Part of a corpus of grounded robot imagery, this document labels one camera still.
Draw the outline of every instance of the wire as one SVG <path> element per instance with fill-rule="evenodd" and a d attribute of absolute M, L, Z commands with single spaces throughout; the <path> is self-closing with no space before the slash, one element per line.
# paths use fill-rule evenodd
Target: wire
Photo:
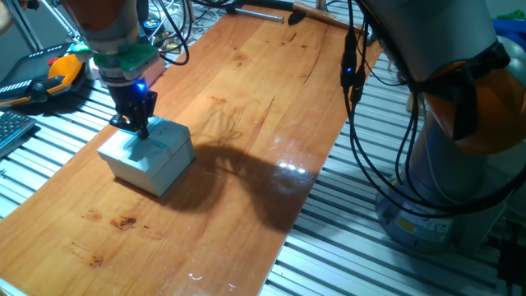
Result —
<path fill-rule="evenodd" d="M 352 19 L 352 15 L 353 15 L 352 9 L 349 9 L 349 15 L 351 16 L 351 19 Z M 354 41 L 353 43 L 355 44 L 355 47 L 358 48 L 358 45 L 357 45 L 356 41 Z M 348 43 L 346 42 L 345 52 L 347 52 L 347 50 L 348 50 Z M 365 63 L 364 59 L 365 59 L 366 51 L 367 51 L 367 42 L 364 39 L 363 40 L 363 53 L 364 54 L 362 55 L 362 65 L 360 67 L 360 70 L 362 70 L 363 65 Z M 359 143 L 358 136 L 357 136 L 357 133 L 356 133 L 356 128 L 355 128 L 355 125 L 354 125 L 354 111 L 355 111 L 355 108 L 356 108 L 356 104 L 359 101 L 359 96 L 361 96 L 363 85 L 358 86 L 358 85 L 356 85 L 356 83 L 354 83 L 354 84 L 355 85 L 352 88 L 351 100 L 350 100 L 350 101 L 353 102 L 353 107 L 351 109 L 350 102 L 349 102 L 349 95 L 348 95 L 349 88 L 347 87 L 348 86 L 348 81 L 345 81 L 345 83 L 344 83 L 344 81 L 342 82 L 342 86 L 344 87 L 345 107 L 346 107 L 347 113 L 348 113 L 349 124 L 351 125 L 351 133 L 350 133 L 349 140 L 351 142 L 351 148 L 352 148 L 352 152 L 353 152 L 354 158 L 356 159 L 356 161 L 358 163 L 358 166 L 360 167 L 360 170 L 366 176 L 366 178 L 370 182 L 370 184 L 383 197 L 385 197 L 393 205 L 395 205 L 398 208 L 400 208 L 402 211 L 408 212 L 409 214 L 416 215 L 416 216 L 419 216 L 419 217 L 427 217 L 427 218 L 449 218 L 449 217 L 454 217 L 454 216 L 457 216 L 457 215 L 466 215 L 466 214 L 477 213 L 477 212 L 480 212 L 482 210 L 491 209 L 492 207 L 500 205 L 503 201 L 505 201 L 505 199 L 509 195 L 511 195 L 513 192 L 515 192 L 519 187 L 521 187 L 526 182 L 526 165 L 525 165 L 523 167 L 523 169 L 521 170 L 521 172 L 519 174 L 517 174 L 517 176 L 515 176 L 515 178 L 511 182 L 506 184 L 505 186 L 501 187 L 500 189 L 496 190 L 495 192 L 489 194 L 488 196 L 486 196 L 486 197 L 484 197 L 482 199 L 477 199 L 475 201 L 471 201 L 469 203 L 465 203 L 465 204 L 462 204 L 462 205 L 457 205 L 457 206 L 435 206 L 435 205 L 431 204 L 429 201 L 426 201 L 424 199 L 422 199 L 422 201 L 419 201 L 419 200 L 416 200 L 416 199 L 408 196 L 407 194 L 401 192 L 396 186 L 393 186 L 393 184 L 391 182 L 386 180 L 385 177 L 380 172 L 378 172 L 378 170 L 376 169 L 374 164 L 369 160 L 367 154 L 365 153 L 365 151 L 363 150 L 363 148 L 361 147 L 361 145 Z M 358 97 L 355 98 L 354 97 L 355 96 L 355 91 L 357 91 L 357 90 L 359 90 L 359 92 L 357 92 Z M 419 95 L 418 93 L 413 92 L 414 98 L 418 99 L 418 95 Z M 412 154 L 412 151 L 413 151 L 413 144 L 415 142 L 417 127 L 418 127 L 418 102 L 417 101 L 413 102 L 413 111 L 412 111 L 412 116 L 411 116 L 411 125 L 413 126 L 413 128 L 412 128 L 413 132 L 412 132 L 411 140 L 409 142 L 408 157 L 406 158 L 406 162 L 407 162 L 407 164 L 406 164 L 406 174 L 408 175 L 408 184 L 409 184 L 409 186 L 412 188 L 414 193 L 418 195 L 418 192 L 416 192 L 416 190 L 415 190 L 415 188 L 414 188 L 414 186 L 413 186 L 413 184 L 411 182 L 410 175 L 408 174 L 408 164 L 409 164 L 409 161 L 410 161 L 410 158 L 411 158 L 411 154 Z M 423 213 L 420 213 L 420 212 L 416 212 L 414 210 L 408 209 L 408 208 L 400 205 L 393 198 L 389 197 L 388 194 L 385 194 L 385 192 L 382 191 L 382 189 L 374 182 L 374 180 L 371 178 L 370 174 L 366 171 L 365 167 L 362 164 L 362 161 L 358 157 L 358 153 L 356 151 L 356 147 L 358 148 L 358 150 L 362 154 L 363 159 L 370 166 L 371 170 L 392 191 L 396 192 L 398 195 L 400 195 L 400 197 L 402 197 L 402 198 L 404 198 L 404 199 L 406 199 L 408 201 L 411 201 L 413 204 L 424 206 L 424 207 L 426 207 L 426 208 L 428 208 L 430 210 L 437 210 L 439 212 L 444 212 L 444 214 L 432 214 L 432 215 L 429 215 L 429 214 L 423 214 Z"/>
<path fill-rule="evenodd" d="M 450 202 L 453 202 L 454 204 L 461 205 L 462 202 L 456 201 L 454 198 L 452 198 L 452 197 L 448 196 L 447 194 L 445 194 L 444 190 L 442 189 L 442 186 L 439 184 L 438 180 L 436 179 L 435 171 L 433 169 L 433 164 L 431 162 L 431 154 L 430 154 L 430 151 L 429 151 L 429 143 L 428 143 L 428 139 L 427 139 L 427 109 L 426 109 L 426 104 L 423 101 L 423 99 L 421 99 L 421 102 L 422 102 L 422 109 L 424 111 L 424 126 L 422 127 L 422 130 L 424 132 L 424 140 L 426 142 L 427 163 L 429 165 L 429 172 L 431 173 L 431 178 L 433 179 L 433 182 L 435 184 L 436 190 L 438 190 L 438 192 L 442 195 L 442 197 L 444 197 L 446 200 L 448 200 Z"/>
<path fill-rule="evenodd" d="M 333 4 L 335 4 L 335 3 L 343 3 L 343 4 L 347 4 L 346 1 L 342 1 L 342 0 L 334 0 L 334 1 L 330 1 L 330 2 L 326 3 L 326 5 L 325 5 L 325 10 L 326 10 L 327 12 L 329 12 L 329 13 L 333 13 L 333 12 L 330 12 L 330 11 L 329 11 L 329 6 L 330 6 L 330 5 L 333 5 Z"/>
<path fill-rule="evenodd" d="M 184 40 L 181 40 L 181 43 L 176 46 L 175 48 L 173 49 L 167 49 L 167 50 L 161 50 L 161 53 L 172 53 L 178 49 L 180 49 L 182 47 L 182 44 L 185 43 L 185 44 L 188 44 L 188 40 L 190 39 L 190 35 L 191 35 L 191 28 L 192 28 L 192 23 L 191 23 L 191 20 L 190 20 L 190 7 L 187 3 L 187 0 L 181 0 L 181 4 L 182 4 L 182 29 L 181 30 L 184 30 L 184 27 L 186 25 L 186 21 L 187 21 L 187 17 L 188 17 L 188 32 L 187 32 L 187 35 L 184 37 Z"/>
<path fill-rule="evenodd" d="M 161 10 L 157 6 L 157 4 L 155 4 L 155 0 L 152 0 L 152 4 L 154 4 L 155 9 L 157 10 L 157 15 L 159 16 L 159 19 L 161 19 Z"/>
<path fill-rule="evenodd" d="M 173 29 L 175 30 L 175 34 L 177 35 L 177 37 L 179 38 L 179 40 L 181 40 L 181 45 L 184 47 L 184 52 L 185 52 L 185 59 L 184 61 L 182 62 L 176 62 L 176 61 L 173 61 L 169 58 L 166 58 L 166 56 L 163 55 L 163 53 L 161 52 L 161 54 L 159 55 L 164 61 L 166 62 L 169 62 L 173 65 L 176 65 L 176 66 L 183 66 L 183 65 L 186 65 L 188 63 L 188 61 L 190 60 L 190 52 L 188 51 L 188 44 L 187 44 L 187 41 L 182 37 L 182 34 L 181 34 L 181 31 L 179 30 L 179 28 L 175 25 L 175 21 L 173 21 L 173 18 L 172 16 L 170 16 L 170 14 L 168 13 L 168 10 L 166 9 L 166 6 L 164 5 L 164 2 L 163 0 L 160 0 L 159 1 L 159 4 L 161 6 L 161 8 L 163 9 L 163 12 L 164 14 L 167 16 L 168 18 L 168 21 L 170 22 L 170 24 L 172 25 Z"/>
<path fill-rule="evenodd" d="M 211 14 L 213 14 L 213 15 L 215 16 L 215 19 L 212 20 L 212 21 L 210 21 L 210 20 L 206 20 L 206 21 L 210 21 L 211 24 L 210 24 L 210 25 L 194 25 L 194 28 L 197 28 L 197 29 L 208 29 L 208 28 L 210 28 L 211 26 L 213 26 L 213 25 L 215 24 L 216 21 L 219 20 L 219 18 L 220 18 L 219 14 L 218 14 L 217 12 L 214 12 L 213 10 L 210 10 L 209 8 L 207 8 L 203 13 L 201 13 L 200 16 L 198 16 L 198 17 L 196 18 L 196 23 L 197 23 L 198 21 L 203 20 L 204 16 L 205 16 L 206 14 L 208 14 L 208 13 L 211 13 Z"/>
<path fill-rule="evenodd" d="M 358 52 L 360 53 L 361 56 L 363 56 L 362 54 L 362 51 L 360 50 L 360 48 L 357 48 Z M 391 83 L 387 83 L 385 81 L 383 81 L 382 79 L 380 79 L 380 77 L 378 77 L 375 72 L 372 70 L 371 66 L 369 66 L 369 62 L 367 62 L 367 60 L 365 61 L 365 65 L 367 66 L 367 68 L 369 69 L 369 72 L 381 83 L 381 84 L 384 84 L 386 86 L 405 86 L 407 85 L 407 82 L 400 82 L 400 83 L 397 83 L 397 84 L 391 84 Z"/>

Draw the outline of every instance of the metal frame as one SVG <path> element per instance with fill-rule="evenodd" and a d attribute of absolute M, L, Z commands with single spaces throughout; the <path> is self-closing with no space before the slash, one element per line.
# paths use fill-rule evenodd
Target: metal frame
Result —
<path fill-rule="evenodd" d="M 32 53 L 38 53 L 44 47 L 40 43 L 39 38 L 36 36 L 36 33 L 33 31 L 27 17 L 25 17 L 22 7 L 18 4 L 17 0 L 2 0 L 7 10 L 11 13 L 13 22 L 16 25 L 16 28 L 20 32 L 22 38 L 24 39 L 27 47 Z"/>
<path fill-rule="evenodd" d="M 64 28 L 70 37 L 75 41 L 80 39 L 79 32 L 66 20 L 62 13 L 53 5 L 49 4 L 46 0 L 40 0 L 40 2 L 48 8 L 49 12 L 57 19 L 58 23 Z"/>

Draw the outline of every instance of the wooden table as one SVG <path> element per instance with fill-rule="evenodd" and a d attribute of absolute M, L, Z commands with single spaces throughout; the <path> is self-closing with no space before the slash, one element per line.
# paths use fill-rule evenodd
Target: wooden table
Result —
<path fill-rule="evenodd" d="M 97 155 L 106 127 L 0 222 L 0 277 L 29 295 L 257 294 L 344 123 L 344 35 L 224 16 L 153 87 L 191 166 L 152 197 Z"/>

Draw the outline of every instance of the black cable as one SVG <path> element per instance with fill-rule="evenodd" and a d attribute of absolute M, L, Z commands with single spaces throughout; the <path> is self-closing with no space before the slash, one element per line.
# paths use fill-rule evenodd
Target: black cable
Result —
<path fill-rule="evenodd" d="M 155 4 L 155 0 L 152 0 L 151 2 L 154 4 L 155 9 L 157 10 L 157 14 L 159 15 L 159 21 L 160 21 L 161 20 L 161 10 L 157 6 L 157 4 Z"/>
<path fill-rule="evenodd" d="M 190 60 L 190 52 L 188 51 L 188 44 L 187 44 L 187 41 L 185 41 L 185 39 L 182 37 L 182 34 L 181 34 L 181 31 L 179 30 L 179 28 L 175 25 L 175 21 L 173 21 L 173 18 L 172 16 L 170 16 L 170 14 L 168 13 L 168 9 L 166 9 L 166 6 L 164 5 L 164 2 L 163 0 L 159 0 L 159 4 L 161 6 L 161 8 L 163 8 L 163 12 L 164 14 L 166 15 L 166 17 L 168 18 L 168 21 L 170 22 L 170 24 L 172 25 L 173 29 L 175 30 L 175 34 L 177 35 L 177 37 L 179 38 L 179 40 L 181 40 L 181 44 L 182 46 L 184 47 L 184 52 L 185 52 L 185 59 L 183 62 L 175 62 L 169 58 L 166 58 L 165 55 L 163 55 L 163 53 L 161 53 L 159 56 L 166 62 L 169 62 L 173 65 L 176 65 L 176 66 L 183 66 L 183 65 L 186 65 L 188 63 L 188 61 Z"/>
<path fill-rule="evenodd" d="M 333 12 L 330 12 L 330 11 L 329 11 L 329 6 L 331 6 L 331 5 L 335 4 L 335 3 L 347 3 L 347 2 L 346 2 L 346 1 L 342 1 L 342 0 L 334 0 L 334 1 L 330 1 L 330 2 L 326 3 L 326 5 L 325 5 L 325 10 L 326 10 L 327 12 L 329 12 L 329 13 L 333 13 Z"/>
<path fill-rule="evenodd" d="M 186 42 L 188 44 L 188 40 L 190 39 L 190 35 L 191 35 L 191 26 L 192 26 L 192 23 L 191 23 L 191 20 L 190 20 L 190 8 L 188 8 L 188 5 L 187 5 L 187 0 L 181 0 L 181 6 L 182 6 L 182 26 L 181 26 L 181 29 L 179 29 L 180 31 L 184 31 L 184 28 L 185 26 L 187 25 L 187 17 L 188 17 L 188 32 L 187 32 L 187 35 L 184 37 L 184 42 Z M 165 49 L 165 50 L 161 50 L 160 52 L 161 53 L 172 53 L 178 49 L 180 49 L 182 47 L 182 42 L 174 47 L 173 49 Z"/>
<path fill-rule="evenodd" d="M 354 155 L 354 158 L 356 159 L 356 162 L 358 164 L 358 167 L 360 168 L 360 170 L 362 171 L 362 173 L 365 175 L 366 179 L 369 181 L 369 183 L 383 196 L 385 197 L 385 199 L 387 199 L 388 201 L 390 201 L 393 205 L 395 205 L 396 207 L 398 207 L 399 209 L 403 210 L 404 212 L 407 212 L 411 215 L 415 215 L 415 216 L 418 216 L 418 217 L 424 217 L 424 218 L 450 218 L 450 217 L 454 217 L 456 215 L 454 214 L 441 214 L 441 215 L 429 215 L 429 214 L 422 214 L 422 213 L 418 213 L 414 210 L 410 210 L 410 209 L 407 209 L 406 207 L 400 205 L 397 201 L 395 201 L 393 198 L 391 198 L 388 194 L 386 194 L 380 186 L 378 186 L 378 184 L 375 183 L 375 181 L 372 179 L 371 175 L 367 172 L 367 170 L 365 169 L 365 167 L 363 166 L 362 164 L 362 161 L 360 160 L 360 158 L 358 157 L 358 153 L 356 152 L 356 147 L 354 146 L 354 142 L 357 140 L 357 135 L 356 135 L 356 129 L 354 128 L 354 110 L 356 108 L 356 104 L 353 104 L 353 108 L 351 110 L 350 106 L 349 106 L 349 98 L 348 98 L 348 93 L 344 93 L 344 97 L 345 97 L 345 108 L 347 109 L 347 115 L 348 115 L 348 120 L 349 120 L 349 124 L 351 126 L 351 136 L 349 137 L 349 140 L 351 141 L 351 151 L 353 152 L 353 155 Z"/>
<path fill-rule="evenodd" d="M 402 157 L 402 152 L 404 152 L 405 143 L 408 141 L 409 133 L 411 132 L 411 127 L 413 127 L 413 115 L 411 114 L 411 118 L 409 119 L 409 125 L 408 128 L 405 130 L 404 138 L 402 139 L 402 142 L 400 143 L 400 147 L 398 149 L 398 152 L 396 153 L 396 161 L 394 162 L 394 172 L 396 174 L 396 180 L 400 185 L 404 185 L 404 182 L 402 182 L 402 178 L 400 177 L 400 158 Z"/>
<path fill-rule="evenodd" d="M 362 54 L 362 51 L 360 51 L 360 48 L 358 48 L 358 52 L 360 53 L 360 55 L 363 56 Z M 369 62 L 367 62 L 367 60 L 365 61 L 365 65 L 367 66 L 367 68 L 369 69 L 369 72 L 381 83 L 381 84 L 384 84 L 386 86 L 405 86 L 407 85 L 407 82 L 401 82 L 401 83 L 397 83 L 397 84 L 391 84 L 391 83 L 387 83 L 385 81 L 383 81 L 382 79 L 380 79 L 380 77 L 378 77 L 375 72 L 372 70 L 371 66 L 369 66 Z"/>
<path fill-rule="evenodd" d="M 349 7 L 352 7 L 351 0 L 348 0 L 348 2 L 349 2 Z M 352 20 L 352 15 L 353 15 L 352 8 L 349 9 L 349 15 L 351 16 L 351 20 Z M 350 50 L 351 50 L 349 45 L 354 44 L 354 51 L 356 51 L 356 49 L 358 49 L 358 51 L 359 51 L 359 47 L 357 45 L 355 36 L 352 35 L 351 38 L 349 38 L 349 36 L 350 36 L 349 33 L 350 32 L 348 32 L 348 35 L 346 36 L 346 39 L 345 39 L 345 51 L 344 51 L 344 56 L 342 58 L 342 70 L 351 69 L 350 67 L 348 67 L 348 65 L 352 65 L 352 61 L 349 59 L 349 57 L 350 57 Z M 363 63 L 364 63 L 363 60 L 364 59 L 365 59 L 365 55 L 362 55 L 362 65 L 361 65 L 360 70 L 362 70 Z M 363 88 L 363 85 L 364 85 L 363 77 L 362 76 L 358 76 L 358 75 L 356 75 L 356 76 L 355 75 L 349 75 L 348 72 L 346 73 L 345 71 L 342 71 L 341 83 L 342 83 L 342 87 L 344 88 L 345 106 L 346 106 L 347 113 L 348 113 L 349 124 L 351 125 L 351 135 L 350 135 L 349 138 L 350 138 L 350 141 L 351 141 L 351 148 L 352 148 L 352 152 L 353 152 L 354 158 L 356 159 L 356 161 L 358 163 L 358 166 L 360 167 L 360 170 L 366 176 L 366 178 L 370 182 L 370 184 L 383 197 L 385 197 L 388 201 L 390 201 L 393 205 L 397 206 L 401 210 L 403 210 L 405 212 L 408 212 L 411 215 L 416 215 L 416 216 L 419 216 L 419 217 L 426 217 L 426 218 L 449 218 L 449 217 L 454 217 L 454 216 L 457 216 L 457 215 L 466 215 L 466 214 L 477 213 L 477 212 L 480 212 L 480 211 L 483 211 L 483 210 L 487 210 L 487 209 L 490 209 L 492 207 L 500 205 L 503 201 L 505 201 L 505 199 L 509 195 L 511 195 L 514 191 L 516 191 L 518 188 L 520 188 L 526 182 L 526 165 L 525 165 L 523 167 L 523 169 L 520 171 L 520 173 L 518 173 L 511 182 L 507 183 L 505 186 L 499 188 L 498 190 L 494 191 L 493 193 L 489 194 L 488 196 L 486 196 L 486 197 L 484 197 L 482 199 L 477 199 L 475 201 L 472 201 L 472 202 L 469 202 L 469 203 L 466 203 L 466 204 L 463 204 L 463 205 L 457 205 L 457 206 L 435 206 L 435 205 L 432 205 L 429 201 L 426 201 L 426 200 L 422 200 L 422 201 L 415 200 L 414 198 L 412 198 L 412 197 L 406 195 L 405 193 L 401 192 L 400 190 L 398 190 L 398 188 L 393 186 L 390 182 L 388 182 L 385 179 L 385 177 L 380 172 L 378 172 L 378 170 L 376 169 L 374 164 L 372 164 L 372 162 L 369 160 L 367 154 L 365 153 L 365 151 L 363 150 L 363 148 L 361 147 L 361 145 L 359 143 L 358 136 L 357 136 L 357 133 L 356 133 L 356 128 L 354 126 L 354 111 L 355 111 L 355 108 L 356 108 L 356 104 L 358 103 L 358 101 L 360 100 L 360 97 L 361 97 L 361 92 L 362 92 L 362 88 Z M 349 86 L 354 86 L 352 88 L 350 102 L 349 102 L 349 95 L 348 95 L 349 89 L 350 89 Z M 410 127 L 412 127 L 413 133 L 412 133 L 412 139 L 410 141 L 410 147 L 409 147 L 409 150 L 408 150 L 408 158 L 406 159 L 406 162 L 409 162 L 409 160 L 410 160 L 410 155 L 411 155 L 411 152 L 413 150 L 412 144 L 414 144 L 415 137 L 416 137 L 416 131 L 417 131 L 416 128 L 418 127 L 418 102 L 417 102 L 416 108 L 415 108 L 415 105 L 414 105 L 414 102 L 413 102 L 413 111 L 412 111 L 412 116 L 411 116 Z M 366 171 L 365 167 L 363 166 L 362 161 L 358 157 L 358 153 L 356 151 L 356 146 L 354 145 L 355 143 L 356 143 L 356 146 L 358 147 L 358 150 L 362 154 L 362 156 L 365 159 L 365 161 L 369 164 L 369 166 L 371 167 L 373 172 L 375 172 L 375 174 L 378 176 L 378 178 L 380 178 L 382 181 L 384 181 L 384 183 L 387 186 L 389 186 L 389 188 L 391 190 L 395 191 L 402 198 L 407 199 L 407 200 L 411 201 L 412 203 L 414 203 L 416 205 L 424 206 L 426 208 L 429 208 L 429 209 L 432 209 L 432 210 L 438 210 L 438 211 L 445 212 L 445 213 L 444 214 L 438 214 L 438 215 L 422 214 L 422 213 L 416 212 L 414 210 L 410 210 L 410 209 L 407 209 L 407 208 L 403 207 L 398 202 L 396 202 L 391 197 L 389 197 L 388 194 L 385 194 L 385 192 L 383 192 L 381 190 L 381 188 L 374 182 L 374 180 L 371 178 L 370 174 Z"/>

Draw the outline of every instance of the metal rod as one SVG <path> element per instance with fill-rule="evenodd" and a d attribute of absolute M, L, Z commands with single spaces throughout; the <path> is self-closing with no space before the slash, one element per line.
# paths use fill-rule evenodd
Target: metal rod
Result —
<path fill-rule="evenodd" d="M 191 4 L 191 0 L 185 0 L 187 2 L 187 6 L 188 6 L 188 12 L 190 12 L 188 15 L 189 15 L 189 19 L 190 19 L 190 22 L 193 24 L 196 22 L 196 13 L 194 12 L 194 7 L 193 5 Z"/>
<path fill-rule="evenodd" d="M 55 19 L 58 21 L 58 23 L 64 28 L 64 30 L 67 32 L 68 35 L 71 37 L 77 36 L 75 28 L 73 28 L 72 25 L 67 22 L 66 18 L 60 13 L 60 11 L 51 5 L 46 0 L 40 0 L 46 8 L 48 8 L 49 12 L 55 17 Z"/>
<path fill-rule="evenodd" d="M 270 14 L 248 11 L 248 10 L 241 9 L 241 8 L 236 8 L 236 13 L 241 14 L 241 15 L 245 15 L 245 16 L 252 16 L 252 17 L 256 17 L 256 18 L 261 18 L 262 20 L 267 20 L 267 21 L 277 21 L 277 22 L 280 22 L 282 24 L 284 22 L 284 19 L 283 19 L 282 16 L 273 16 L 273 15 L 270 15 Z"/>
<path fill-rule="evenodd" d="M 316 8 L 325 11 L 325 9 L 327 8 L 326 3 L 326 0 L 316 0 Z"/>
<path fill-rule="evenodd" d="M 30 49 L 30 51 L 32 53 L 38 53 L 44 49 L 40 43 L 39 38 L 36 36 L 36 33 L 33 31 L 33 27 L 31 26 L 29 20 L 27 17 L 25 17 L 24 11 L 22 10 L 22 7 L 20 7 L 20 4 L 18 4 L 18 1 L 2 1 L 6 5 L 7 10 L 11 13 L 13 22 L 15 23 L 16 28 L 20 32 L 25 44 L 27 44 L 27 47 Z"/>

